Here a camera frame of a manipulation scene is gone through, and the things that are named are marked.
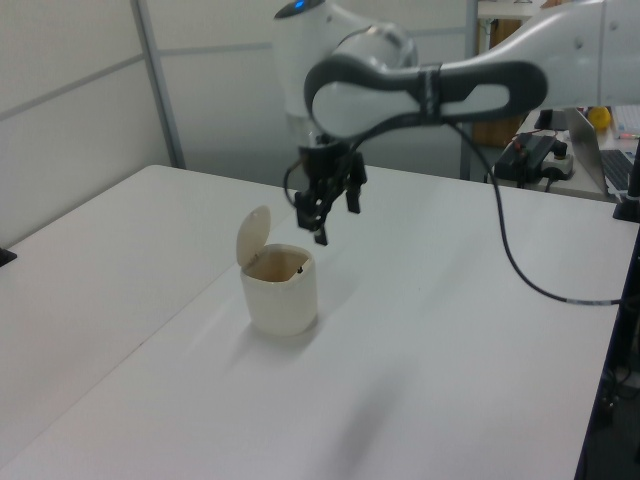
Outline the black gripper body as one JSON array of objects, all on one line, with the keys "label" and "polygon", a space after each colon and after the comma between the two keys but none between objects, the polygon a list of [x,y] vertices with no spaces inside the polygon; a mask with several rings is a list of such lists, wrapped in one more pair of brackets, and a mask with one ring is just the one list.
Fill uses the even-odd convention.
[{"label": "black gripper body", "polygon": [[357,173],[353,173],[357,153],[344,142],[299,147],[298,152],[310,189],[348,189],[357,179]]}]

